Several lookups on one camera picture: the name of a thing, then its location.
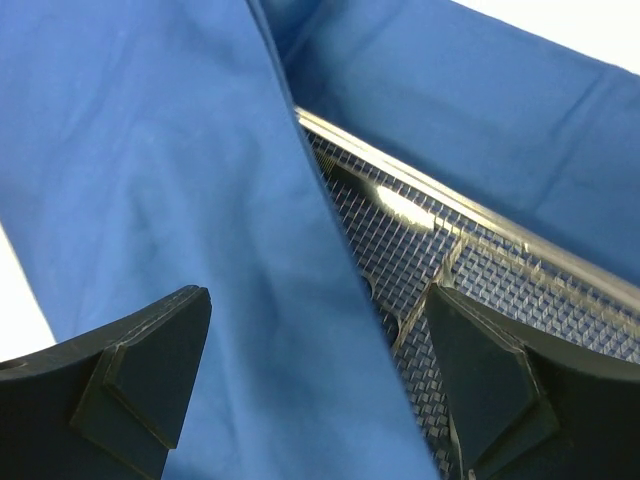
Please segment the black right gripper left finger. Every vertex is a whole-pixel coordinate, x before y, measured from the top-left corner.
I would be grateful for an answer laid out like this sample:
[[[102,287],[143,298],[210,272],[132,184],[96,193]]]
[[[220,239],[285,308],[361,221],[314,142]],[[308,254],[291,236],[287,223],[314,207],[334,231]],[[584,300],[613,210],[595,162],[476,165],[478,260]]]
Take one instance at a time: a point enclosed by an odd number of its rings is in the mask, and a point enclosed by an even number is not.
[[[186,286],[1,364],[4,479],[159,479],[184,425],[212,305]]]

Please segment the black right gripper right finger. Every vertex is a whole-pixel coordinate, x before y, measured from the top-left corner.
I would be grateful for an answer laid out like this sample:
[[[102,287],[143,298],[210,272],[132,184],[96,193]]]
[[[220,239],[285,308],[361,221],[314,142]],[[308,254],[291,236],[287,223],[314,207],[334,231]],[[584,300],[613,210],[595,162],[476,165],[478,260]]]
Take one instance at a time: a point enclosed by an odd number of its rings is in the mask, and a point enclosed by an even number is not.
[[[636,479],[639,366],[433,285],[425,314],[466,479]]]

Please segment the blue surgical wrap cloth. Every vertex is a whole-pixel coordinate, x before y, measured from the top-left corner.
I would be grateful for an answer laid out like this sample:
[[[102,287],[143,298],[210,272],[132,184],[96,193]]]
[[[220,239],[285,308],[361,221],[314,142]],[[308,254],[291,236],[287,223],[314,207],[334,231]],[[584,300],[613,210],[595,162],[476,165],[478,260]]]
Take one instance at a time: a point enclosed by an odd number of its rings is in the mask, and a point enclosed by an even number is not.
[[[432,479],[294,110],[629,282],[639,78],[452,1],[5,1],[1,223],[62,339],[214,317],[169,479]]]

